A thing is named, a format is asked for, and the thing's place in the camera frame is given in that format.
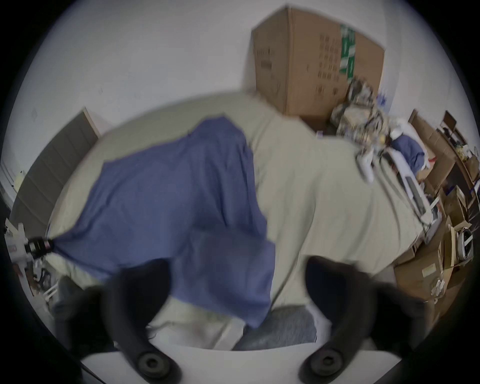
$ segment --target white wall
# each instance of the white wall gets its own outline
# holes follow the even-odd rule
[[[389,0],[294,0],[352,25],[385,48],[381,87],[392,113],[445,109],[480,148],[465,93],[433,34]],[[85,0],[57,22],[35,56],[10,116],[8,173],[27,171],[54,134],[86,106],[112,126],[195,95],[255,87],[251,30],[282,0]],[[4,185],[14,198],[14,191]]]

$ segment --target white plastic item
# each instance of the white plastic item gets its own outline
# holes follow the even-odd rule
[[[362,150],[357,155],[357,164],[362,173],[363,178],[369,184],[373,183],[373,169],[372,169],[372,160],[373,160],[373,148],[370,150]]]

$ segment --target blue blanket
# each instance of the blue blanket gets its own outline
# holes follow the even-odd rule
[[[407,135],[400,135],[392,141],[392,148],[401,152],[414,175],[421,170],[425,153],[415,140]]]
[[[270,308],[275,246],[257,204],[253,154],[224,117],[107,162],[56,252],[100,280],[169,259],[172,295],[257,327]]]

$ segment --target mattress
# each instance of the mattress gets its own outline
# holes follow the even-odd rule
[[[272,307],[306,304],[303,263],[307,255],[356,263],[369,274],[387,267],[423,231],[389,167],[375,161],[375,180],[358,170],[356,144],[317,138],[298,118],[281,116],[258,96],[229,93],[161,108],[101,137],[65,185],[52,212],[49,236],[70,229],[79,217],[102,165],[184,136],[206,117],[225,115],[253,151],[257,200],[276,245]],[[422,220],[431,222],[428,212]],[[85,288],[98,282],[81,268],[51,254],[48,262]],[[204,321],[228,324],[226,316],[170,298],[157,326]]]

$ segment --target green label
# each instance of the green label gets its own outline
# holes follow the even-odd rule
[[[342,51],[340,55],[339,72],[347,74],[347,80],[353,77],[355,67],[355,31],[346,25],[340,26]]]

